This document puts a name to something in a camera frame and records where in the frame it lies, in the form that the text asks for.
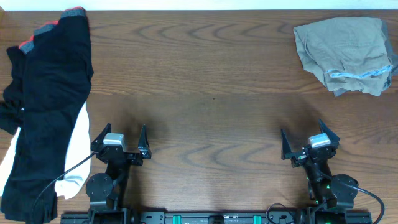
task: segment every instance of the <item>folded gray cloth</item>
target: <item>folded gray cloth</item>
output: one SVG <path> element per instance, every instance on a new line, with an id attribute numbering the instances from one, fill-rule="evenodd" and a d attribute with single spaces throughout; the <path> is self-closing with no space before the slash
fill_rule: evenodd
<path id="1" fill-rule="evenodd" d="M 328 19 L 295 27 L 294 34 L 304 70 L 336 95 L 359 90 L 379 96 L 390 86 L 394 54 L 380 19 Z"/>

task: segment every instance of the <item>wood grain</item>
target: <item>wood grain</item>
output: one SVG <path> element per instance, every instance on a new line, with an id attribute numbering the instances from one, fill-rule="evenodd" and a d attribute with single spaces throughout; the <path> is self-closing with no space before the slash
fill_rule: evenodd
<path id="1" fill-rule="evenodd" d="M 398 82 L 382 96 L 339 98 L 304 72 L 292 28 L 331 17 L 387 22 L 398 49 L 397 11 L 88 12 L 93 46 L 90 136 L 106 123 L 130 149 L 146 124 L 152 160 L 133 167 L 125 203 L 139 210 L 265 210 L 310 203 L 303 169 L 280 159 L 279 129 L 295 147 L 318 133 L 317 119 L 341 137 L 330 160 L 386 204 L 398 222 Z M 0 27 L 0 90 L 11 81 L 5 49 L 59 12 L 7 12 Z M 0 158 L 11 140 L 0 131 Z M 91 173 L 105 165 L 92 160 Z M 358 194 L 376 219 L 379 204 Z M 85 211 L 85 190 L 58 200 L 59 213 Z M 0 223 L 12 223 L 0 215 Z"/>

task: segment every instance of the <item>white wall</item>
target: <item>white wall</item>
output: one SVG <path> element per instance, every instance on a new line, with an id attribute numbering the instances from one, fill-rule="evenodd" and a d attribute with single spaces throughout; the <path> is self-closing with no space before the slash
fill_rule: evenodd
<path id="1" fill-rule="evenodd" d="M 0 0 L 0 6 L 6 11 L 398 9 L 398 0 Z"/>

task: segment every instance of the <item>black cloth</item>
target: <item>black cloth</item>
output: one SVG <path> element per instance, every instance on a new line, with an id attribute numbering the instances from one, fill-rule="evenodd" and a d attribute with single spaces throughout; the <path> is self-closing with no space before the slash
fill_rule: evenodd
<path id="1" fill-rule="evenodd" d="M 27 223 L 32 223 L 38 194 L 64 172 L 70 136 L 93 76 L 85 16 L 61 18 L 52 30 L 35 36 L 33 44 L 26 55 L 17 47 L 7 50 L 13 81 L 0 105 L 0 128 L 13 134 L 21 127 L 1 211 L 7 219 Z M 52 186 L 35 206 L 34 223 L 56 216 Z"/>

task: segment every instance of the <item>garment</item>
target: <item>garment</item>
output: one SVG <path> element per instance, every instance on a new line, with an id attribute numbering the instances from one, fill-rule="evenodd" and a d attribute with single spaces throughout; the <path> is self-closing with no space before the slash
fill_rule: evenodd
<path id="1" fill-rule="evenodd" d="M 36 197 L 65 169 L 72 131 L 90 92 L 93 69 L 84 10 L 75 8 L 63 12 L 52 29 L 36 32 L 20 45 L 20 50 L 12 47 L 7 52 L 17 55 L 10 59 L 13 83 L 16 81 L 18 85 L 11 83 L 10 88 L 4 90 L 5 106 L 2 107 L 17 111 L 14 113 L 17 116 L 1 120 L 0 128 L 11 134 L 17 130 L 12 128 L 20 126 L 21 130 L 1 211 L 11 220 L 49 222 L 57 216 L 54 187 L 39 198 L 33 220 L 30 216 Z"/>
<path id="2" fill-rule="evenodd" d="M 84 104 L 81 107 L 76 120 L 75 128 L 73 129 L 72 135 L 70 137 L 64 171 L 72 168 L 90 155 L 90 137 L 88 134 L 88 128 L 88 113 L 86 110 L 86 104 Z M 17 139 L 20 131 L 21 128 L 18 128 L 11 140 L 11 145 L 6 153 L 6 156 L 0 164 L 0 197 L 3 194 L 4 186 L 11 173 L 12 164 L 15 158 Z M 90 160 L 87 160 L 85 163 L 66 174 L 62 180 L 56 181 L 55 192 L 57 193 L 57 196 L 64 196 L 65 199 L 74 197 L 83 187 L 83 184 L 85 183 L 89 174 Z"/>
<path id="3" fill-rule="evenodd" d="M 391 84 L 387 36 L 376 18 L 334 18 L 294 28 L 304 70 L 330 91 L 379 96 Z"/>

